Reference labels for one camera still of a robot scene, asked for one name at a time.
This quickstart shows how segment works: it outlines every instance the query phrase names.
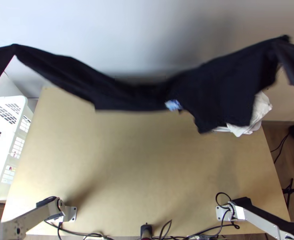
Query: black tripod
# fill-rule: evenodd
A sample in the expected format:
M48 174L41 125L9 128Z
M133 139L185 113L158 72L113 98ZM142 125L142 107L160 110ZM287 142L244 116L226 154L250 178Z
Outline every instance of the black tripod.
M286 187L285 189L282 190L282 193L283 194L288 194L287 196L287 202L286 202L286 205L287 205L287 208L289 208L289 202L290 202L290 195L292 193L294 193L294 188L292 188L292 183L294 182L294 179L290 179L290 184L288 187Z

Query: white wall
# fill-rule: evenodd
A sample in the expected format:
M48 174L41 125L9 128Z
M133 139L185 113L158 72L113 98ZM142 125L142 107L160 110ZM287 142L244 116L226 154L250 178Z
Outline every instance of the white wall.
M70 55L113 76L163 78L281 34L294 43L294 0L0 0L0 46ZM39 96L32 70L13 60L6 72Z

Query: metal bracket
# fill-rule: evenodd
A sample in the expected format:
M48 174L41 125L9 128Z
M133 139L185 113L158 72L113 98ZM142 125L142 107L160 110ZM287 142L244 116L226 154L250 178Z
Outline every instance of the metal bracket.
M59 199L58 208L60 209L61 213L55 218L48 219L48 222L74 222L76 220L76 207L66 206L64 202L61 199Z

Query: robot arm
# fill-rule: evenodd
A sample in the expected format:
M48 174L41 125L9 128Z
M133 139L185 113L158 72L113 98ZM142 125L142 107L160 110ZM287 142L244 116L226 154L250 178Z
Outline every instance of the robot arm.
M238 198L224 206L216 206L217 219L221 220L226 208L226 221L248 221L279 240L294 239L294 222L287 222L252 205L250 198Z
M57 197L49 197L38 202L36 208L8 222L0 222L0 240L22 240L26 232L42 221L73 222L76 207L65 206Z

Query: black cable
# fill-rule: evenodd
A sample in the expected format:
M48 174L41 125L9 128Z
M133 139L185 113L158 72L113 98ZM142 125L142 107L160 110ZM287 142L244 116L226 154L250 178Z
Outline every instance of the black cable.
M282 145L282 143L287 139L287 137L289 136L289 133L281 140L279 146L277 148L275 148L274 150L270 151L270 152L274 152L276 151L278 148L280 148L280 146Z
M284 142L283 142L282 145L281 145L281 148L280 148L280 151L279 151L279 153L278 153L278 156L277 156L276 159L274 160L274 164L276 163L276 161L278 160L278 158L279 158L279 156L280 156L280 154L281 154L282 148L284 147Z
M270 151L270 152L274 152L276 151L278 148L280 148L283 144L284 144L284 141L287 139L287 137L289 136L289 133L281 140L279 146L277 148L275 148L274 150Z
M226 194L226 193L224 193L224 192L219 192L219 193L216 194L216 203L217 203L217 205L218 205L219 207L223 208L223 209L229 209L228 207L223 207L223 206L221 206L221 205L219 204L219 202L218 202L218 196L221 195L221 194L227 196L227 198L229 198L229 201L231 201L231 198L230 198L230 196L229 196L228 194Z
M223 209L227 209L226 212L224 213L223 217L222 217L221 225L220 225L220 226L215 226L215 227L212 227L212 228L208 228L208 229L203 230L203 231L201 231L201 232L197 232L197 233L194 234L194 235L188 236L186 239L188 239L188 238L190 238L190 237L193 237L193 236L199 236L199 235L204 236L204 237L214 238L214 237L216 237L216 236L218 236L218 235L220 234L220 232L221 232L221 230L222 230L223 227L233 226L235 229L239 229L239 228L240 228L240 226L237 225L237 224L235 224L233 221L231 221L231 224L225 224L225 225L224 225L224 217L226 216L227 212L230 211L230 208L228 208L228 207L223 207L223 206L221 206L221 205L219 204L219 202L218 202L218 196L221 195L221 194L227 196L227 197L229 198L229 201L231 201L230 196L229 196L228 194L224 193L224 192L219 192L219 193L216 194L216 203L217 203L217 205L220 206L220 207L223 208ZM232 206L231 204L229 204L229 205L230 205L230 207L232 208L232 216L234 216L234 208L233 208L233 206ZM204 232L207 232L207 231L209 231L209 230L213 230L213 229L216 229L216 228L219 228L219 230L218 230L218 232L217 232L215 235L203 235Z
M62 240L62 239L61 239L61 236L60 236L60 233L59 233L60 228L61 228L61 225L62 225L62 222L60 222L60 223L58 224L58 229L57 229L57 235L58 235L59 240Z
M197 232L196 234L191 235L191 236L188 236L188 237L182 237L182 236L170 236L170 237L166 238L166 236L167 236L167 234L168 234L168 232L169 232L169 230L170 230L170 228L171 228L171 224L172 224L172 220L170 220L170 221L166 222L166 224L164 224L164 226L162 227L162 229L161 229L161 231L160 231L160 236L159 236L159 238L153 237L152 239L154 239L154 240L180 240L180 239L182 239L182 240L187 240L187 239L189 239L189 238L191 238L191 237L193 237L193 236L199 236L199 235L204 236L204 237L214 238L214 237L217 237L217 236L220 234L220 232L221 232L221 230L222 230L223 227L233 226L234 228L239 229L240 226L239 226L239 225L236 225L233 221L231 221L231 224L225 224L225 225L223 224L223 223L224 223L224 218L225 218L227 212L230 211L230 208L223 207L223 206L221 206L221 205L218 203L218 196L221 195L221 194L226 195L226 196L229 198L229 200L231 201L230 196L228 196L228 195L227 195L226 193L224 193L224 192L219 192L219 193L216 194L216 203L218 204L218 206L220 206L221 208L227 209L227 210L225 211L223 217L222 217L222 220L221 220L221 224L220 224L220 226L215 226L215 227L208 228L208 229L206 229L206 230L203 230L203 231L201 231L201 232ZM233 213L232 213L232 216L234 216L234 208L232 207L231 204L230 204L230 207L232 208L232 212L233 212ZM104 235L99 234L99 233L94 233L94 232L93 232L93 233L89 233L89 234L84 234L84 233L72 232L72 231L69 231L69 230L63 229L63 228L62 228L62 222L60 222L60 223L58 224L58 226L56 226L56 225L54 225L54 224L51 224L51 223L49 223L49 222L47 222L47 221L44 221L44 222L45 222L46 224L49 224L50 226L52 226L52 227L54 227L54 228L57 229L57 235L58 235L59 240L62 240L62 239L61 239L61 236L60 236L60 231L62 231L62 232L66 232L66 233L69 233L69 234L71 234L71 235L84 236L84 240L85 240L87 237L98 237L98 238L104 238L104 239L106 239L106 240L114 240L114 239L112 239L112 238L110 238L110 237L104 236ZM164 231L164 229L165 229L165 227L166 227L167 225L169 225L168 230L166 231L166 233L164 234L164 236L162 236L162 233L163 233L163 231ZM219 228L219 230L218 230L218 232L217 232L215 235L203 235L204 232L207 232L207 231L210 231L210 230L213 230L213 229L216 229L216 228Z
M50 226L52 226L52 227L54 227L54 228L57 228L57 230L58 231L62 231L62 232L66 232L66 233L69 233L69 234L71 234L71 235L75 235L75 236L83 236L83 237L97 237L97 238L105 238L105 239L107 239L107 240L113 240L112 238L110 238L110 237L107 237L107 236L104 236L104 235L102 235L102 234L99 234L99 233L89 233L89 234L85 234L85 233L79 233L79 232L72 232L72 231L69 231L69 230L66 230L66 229L63 229L62 227L61 227L61 225L62 225L62 223L60 224L59 223L59 225L58 226L56 226L56 225L54 225L54 224L51 224L51 223L49 223L49 222L46 222L46 221L44 221L46 224L49 224Z
M167 236L170 228L171 228L171 223L172 220L168 221L166 224L164 224L164 226L161 228L160 234L159 234L159 240L164 240L164 238ZM166 233L164 234L164 236L162 236L162 233L164 231L164 228L169 224L168 230L166 231Z
M209 229L206 229L204 231L197 232L194 235L188 236L186 239L189 239L189 238L195 237L195 236L199 236L199 235L201 235L203 237L215 238L216 236L218 236L220 234L222 228L224 227L224 217L226 216L227 212L230 212L230 209L226 210L226 212L224 213L224 215L222 217L222 220L221 220L221 225L220 226L215 226L213 228L209 228ZM207 232L207 231L215 229L215 228L219 228L218 232L215 235L203 235L204 232Z

